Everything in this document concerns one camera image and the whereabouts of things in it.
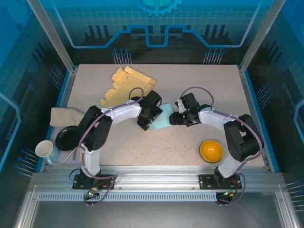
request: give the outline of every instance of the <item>glass panel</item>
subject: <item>glass panel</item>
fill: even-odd
[[[41,2],[75,64],[239,64],[273,1]]]
[[[0,31],[0,221],[13,227],[37,165],[20,150],[45,139],[66,69],[25,0],[0,1]]]
[[[248,67],[279,168],[287,183],[297,179],[304,181],[303,10],[303,2],[286,1]]]

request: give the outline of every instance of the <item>yellow ball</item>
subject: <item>yellow ball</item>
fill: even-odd
[[[224,151],[218,142],[207,140],[199,146],[199,154],[206,162],[217,163],[222,159]]]

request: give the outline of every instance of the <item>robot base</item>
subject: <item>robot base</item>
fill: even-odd
[[[109,177],[110,175],[101,175],[100,173],[96,174],[97,177]],[[99,190],[108,190],[111,181],[113,181],[113,178],[106,179],[106,180],[97,180],[95,178],[90,178],[86,176],[83,171],[80,169],[80,174],[75,175],[74,177],[74,183],[72,189],[75,190],[90,190],[93,187],[98,187]]]
[[[225,178],[221,184],[218,186],[218,183],[214,179],[214,174],[204,174],[199,175],[199,189],[201,190],[235,190],[236,186],[233,181],[237,182],[237,189],[242,189],[242,184],[240,177],[237,175],[232,175],[229,178]]]

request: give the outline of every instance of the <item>enclosure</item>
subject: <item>enclosure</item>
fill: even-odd
[[[1,227],[302,227],[303,10],[297,0],[0,0]],[[174,111],[185,89],[202,86],[216,110],[251,115],[264,149],[242,169],[238,204],[220,207],[226,190],[200,187],[198,175],[220,164],[201,159],[200,144],[230,150],[207,124],[112,126],[99,164],[118,177],[95,208],[72,188],[79,148],[54,165],[36,156],[62,129],[50,126],[51,108],[107,107],[120,67],[155,79]]]

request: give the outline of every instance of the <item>speckled table surface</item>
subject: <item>speckled table surface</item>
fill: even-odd
[[[92,105],[101,107],[100,99],[112,88],[112,75],[123,65],[80,65],[68,107],[86,112]],[[250,114],[236,65],[131,65],[153,79],[154,90],[163,104],[174,102],[191,86],[202,86],[214,96],[214,108],[236,115]],[[194,89],[197,101],[210,104],[207,93]],[[101,148],[102,165],[203,165],[209,164],[199,155],[199,145],[208,139],[219,142],[228,153],[224,132],[205,124],[191,127],[170,126],[158,130],[142,130],[137,119],[114,125]],[[260,157],[245,167],[264,166]]]

